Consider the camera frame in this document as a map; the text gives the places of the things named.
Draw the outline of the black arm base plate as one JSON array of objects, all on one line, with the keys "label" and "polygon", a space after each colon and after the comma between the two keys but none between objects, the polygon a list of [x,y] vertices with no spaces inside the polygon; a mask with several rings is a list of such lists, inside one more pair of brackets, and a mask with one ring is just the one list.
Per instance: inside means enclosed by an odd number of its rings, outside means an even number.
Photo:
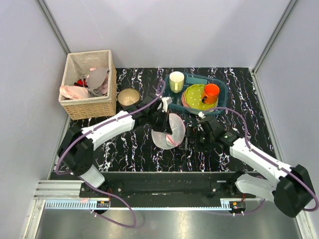
[{"label": "black arm base plate", "polygon": [[122,198],[131,195],[201,195],[210,198],[254,198],[235,188],[239,172],[108,172],[98,188]]}]

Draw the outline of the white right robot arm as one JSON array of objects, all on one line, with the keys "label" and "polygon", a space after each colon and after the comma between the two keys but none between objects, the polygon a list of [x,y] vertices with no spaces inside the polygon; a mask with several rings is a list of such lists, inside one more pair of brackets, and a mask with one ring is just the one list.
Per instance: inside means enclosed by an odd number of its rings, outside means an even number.
[{"label": "white right robot arm", "polygon": [[305,167],[300,164],[293,167],[278,161],[252,145],[237,130],[226,129],[214,116],[204,117],[197,127],[187,127],[186,139],[200,152],[220,148],[261,175],[259,178],[243,171],[236,172],[226,185],[229,196],[235,198],[242,193],[255,195],[273,202],[290,218],[304,211],[311,200],[315,201],[315,209],[318,209],[319,201]]}]

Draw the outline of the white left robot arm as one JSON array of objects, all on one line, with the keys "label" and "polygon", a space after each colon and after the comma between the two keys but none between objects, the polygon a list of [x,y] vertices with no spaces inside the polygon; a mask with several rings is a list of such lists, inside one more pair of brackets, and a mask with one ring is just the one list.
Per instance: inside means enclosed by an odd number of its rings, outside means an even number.
[{"label": "white left robot arm", "polygon": [[68,129],[58,149],[56,174],[62,175],[59,166],[64,163],[69,173],[89,183],[90,191],[96,197],[103,197],[108,190],[105,177],[93,165],[93,153],[106,141],[148,124],[153,131],[172,134],[168,119],[171,97],[149,94],[143,101],[124,107],[115,116],[93,126]]}]

